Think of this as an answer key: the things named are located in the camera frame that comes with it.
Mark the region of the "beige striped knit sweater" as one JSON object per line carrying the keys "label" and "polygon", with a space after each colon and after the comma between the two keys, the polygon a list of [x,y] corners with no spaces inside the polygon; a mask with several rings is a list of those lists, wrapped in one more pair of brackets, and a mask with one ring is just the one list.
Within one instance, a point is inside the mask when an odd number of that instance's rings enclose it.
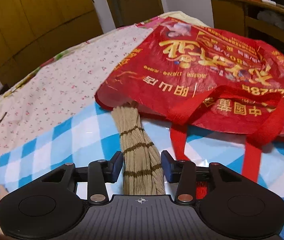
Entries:
{"label": "beige striped knit sweater", "polygon": [[125,103],[111,115],[124,155],[124,194],[165,194],[160,153],[142,126],[137,105]]}

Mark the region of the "blue white checkered plastic sheet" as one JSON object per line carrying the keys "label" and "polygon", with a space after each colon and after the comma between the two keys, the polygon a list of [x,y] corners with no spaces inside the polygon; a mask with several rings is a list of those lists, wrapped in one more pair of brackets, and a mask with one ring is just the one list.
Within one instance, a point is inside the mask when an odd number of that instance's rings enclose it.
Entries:
{"label": "blue white checkered plastic sheet", "polygon": [[[94,160],[110,159],[119,149],[119,134],[111,114],[93,103],[50,131],[1,155],[0,185],[14,191],[62,164],[86,166]],[[244,138],[191,126],[185,154],[198,166],[219,162],[241,172]],[[284,197],[284,143],[275,142],[265,149],[258,183]]]}

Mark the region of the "red printed tote bag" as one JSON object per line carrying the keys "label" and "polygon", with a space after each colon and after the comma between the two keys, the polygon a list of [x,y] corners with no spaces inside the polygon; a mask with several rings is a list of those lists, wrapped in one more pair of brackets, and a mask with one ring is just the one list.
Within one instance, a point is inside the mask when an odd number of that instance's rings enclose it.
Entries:
{"label": "red printed tote bag", "polygon": [[263,146],[284,135],[284,55],[168,17],[114,68],[95,100],[107,110],[134,101],[142,115],[169,121],[179,160],[190,125],[245,135],[242,175],[256,181]]}

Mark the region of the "white floral bed sheet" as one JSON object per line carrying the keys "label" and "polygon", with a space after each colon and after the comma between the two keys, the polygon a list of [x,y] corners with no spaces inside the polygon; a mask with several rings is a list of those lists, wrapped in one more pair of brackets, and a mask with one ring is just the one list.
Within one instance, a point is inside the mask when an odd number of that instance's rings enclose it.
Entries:
{"label": "white floral bed sheet", "polygon": [[199,19],[173,11],[109,31],[62,51],[0,95],[0,155],[91,104],[115,66],[167,17],[201,25]]}

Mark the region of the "brown wooden wardrobe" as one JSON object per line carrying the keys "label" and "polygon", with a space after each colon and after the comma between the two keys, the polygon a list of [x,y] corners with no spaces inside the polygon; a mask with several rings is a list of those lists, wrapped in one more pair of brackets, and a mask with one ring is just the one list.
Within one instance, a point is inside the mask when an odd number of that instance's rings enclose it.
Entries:
{"label": "brown wooden wardrobe", "polygon": [[102,33],[93,0],[0,0],[0,83]]}

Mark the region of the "dark wooden dresser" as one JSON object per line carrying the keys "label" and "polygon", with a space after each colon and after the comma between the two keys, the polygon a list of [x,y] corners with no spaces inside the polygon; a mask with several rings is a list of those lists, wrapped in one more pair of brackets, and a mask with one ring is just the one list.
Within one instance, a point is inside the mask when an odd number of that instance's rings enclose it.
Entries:
{"label": "dark wooden dresser", "polygon": [[284,54],[284,6],[252,0],[211,0],[217,29],[262,40]]}

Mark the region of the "brown wooden door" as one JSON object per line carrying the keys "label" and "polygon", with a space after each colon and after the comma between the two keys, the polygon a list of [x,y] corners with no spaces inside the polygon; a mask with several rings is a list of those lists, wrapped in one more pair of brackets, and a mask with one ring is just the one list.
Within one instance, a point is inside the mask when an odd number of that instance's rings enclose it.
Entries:
{"label": "brown wooden door", "polygon": [[149,20],[163,13],[161,0],[107,0],[117,28]]}

